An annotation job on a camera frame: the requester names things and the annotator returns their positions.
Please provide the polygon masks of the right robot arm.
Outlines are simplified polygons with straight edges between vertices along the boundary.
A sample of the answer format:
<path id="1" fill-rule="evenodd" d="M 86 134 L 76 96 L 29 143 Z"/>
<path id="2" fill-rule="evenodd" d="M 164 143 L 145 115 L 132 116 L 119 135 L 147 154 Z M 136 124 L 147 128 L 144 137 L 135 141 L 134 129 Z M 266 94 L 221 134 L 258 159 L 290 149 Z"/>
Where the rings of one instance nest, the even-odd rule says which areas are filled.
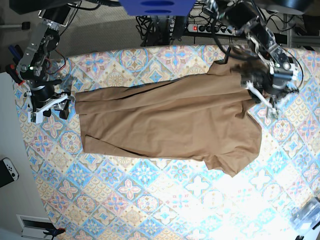
<path id="1" fill-rule="evenodd" d="M 51 110 L 58 111 L 63 120 L 69 116 L 69 104 L 74 98 L 70 92 L 55 92 L 55 86 L 60 85 L 62 80 L 50 80 L 50 75 L 55 73 L 49 70 L 49 58 L 60 42 L 59 30 L 67 25 L 70 11 L 70 6 L 64 5 L 39 12 L 41 22 L 15 67 L 18 80 L 28 87 L 23 96 L 30 123 L 42 123 L 44 117 L 51 116 Z"/>

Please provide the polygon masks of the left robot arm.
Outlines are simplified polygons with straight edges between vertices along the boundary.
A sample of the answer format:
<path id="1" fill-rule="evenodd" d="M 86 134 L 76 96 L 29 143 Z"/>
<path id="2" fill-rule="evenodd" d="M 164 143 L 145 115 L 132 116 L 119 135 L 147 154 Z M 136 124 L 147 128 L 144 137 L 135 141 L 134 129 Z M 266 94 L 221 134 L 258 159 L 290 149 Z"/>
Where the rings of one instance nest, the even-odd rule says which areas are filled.
<path id="1" fill-rule="evenodd" d="M 220 22 L 230 28 L 233 35 L 245 35 L 249 52 L 232 54 L 224 49 L 213 32 L 212 37 L 226 58 L 247 62 L 249 73 L 241 76 L 241 86 L 267 107 L 267 117 L 277 119 L 290 94 L 299 93 L 289 83 L 298 79 L 299 62 L 289 56 L 270 31 L 254 1 L 238 0 L 234 3 L 205 1 L 205 10 L 212 24 Z"/>

